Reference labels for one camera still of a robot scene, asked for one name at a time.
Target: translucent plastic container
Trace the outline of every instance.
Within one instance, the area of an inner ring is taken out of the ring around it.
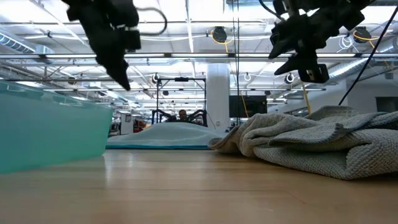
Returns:
[[[0,172],[104,153],[112,109],[0,80]]]

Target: black monitor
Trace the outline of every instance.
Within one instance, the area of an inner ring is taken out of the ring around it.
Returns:
[[[249,117],[256,113],[267,113],[267,96],[243,96]],[[244,110],[242,96],[229,96],[229,117],[247,118]]]

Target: robotic arm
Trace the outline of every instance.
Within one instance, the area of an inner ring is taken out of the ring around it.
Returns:
[[[303,82],[325,83],[329,80],[326,65],[317,63],[316,49],[326,47],[330,37],[339,35],[340,27],[354,29],[364,20],[361,10],[375,0],[274,0],[277,15],[289,13],[289,18],[272,29],[273,49],[269,58],[295,50],[275,75],[298,70]],[[299,9],[308,12],[319,9],[312,16],[300,15]]]
[[[132,0],[62,0],[69,5],[67,11],[70,21],[79,20],[90,47],[96,54],[96,61],[102,65],[110,77],[124,89],[130,90],[124,60],[126,52],[135,52],[141,48],[140,33],[137,29],[139,16],[137,10],[157,11],[154,8],[138,9]]]

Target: table surface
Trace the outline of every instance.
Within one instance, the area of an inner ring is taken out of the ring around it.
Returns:
[[[343,181],[214,151],[111,150],[0,175],[2,224],[398,223],[398,175]]]

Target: pillar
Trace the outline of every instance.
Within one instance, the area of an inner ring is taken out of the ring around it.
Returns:
[[[207,66],[207,123],[209,128],[228,129],[229,123],[229,66],[211,63]]]

